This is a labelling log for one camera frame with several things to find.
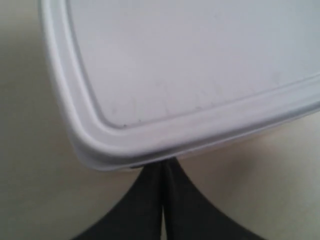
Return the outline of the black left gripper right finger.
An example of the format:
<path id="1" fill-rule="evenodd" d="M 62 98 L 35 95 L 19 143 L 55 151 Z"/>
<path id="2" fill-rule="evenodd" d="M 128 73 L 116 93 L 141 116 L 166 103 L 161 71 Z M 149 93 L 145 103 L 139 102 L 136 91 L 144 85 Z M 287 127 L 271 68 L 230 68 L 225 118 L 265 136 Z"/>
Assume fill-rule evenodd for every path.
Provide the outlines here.
<path id="1" fill-rule="evenodd" d="M 162 162 L 163 210 L 168 240 L 249 240 L 250 232 L 217 210 L 175 158 Z"/>

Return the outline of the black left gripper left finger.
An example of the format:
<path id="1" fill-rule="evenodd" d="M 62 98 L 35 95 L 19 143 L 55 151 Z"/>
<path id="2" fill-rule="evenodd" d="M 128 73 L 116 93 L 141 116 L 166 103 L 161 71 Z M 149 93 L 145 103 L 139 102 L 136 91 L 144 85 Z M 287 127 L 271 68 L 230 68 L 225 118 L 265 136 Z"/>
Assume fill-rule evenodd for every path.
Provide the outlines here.
<path id="1" fill-rule="evenodd" d="M 128 192 L 76 240 L 159 240 L 162 231 L 162 166 L 146 165 Z"/>

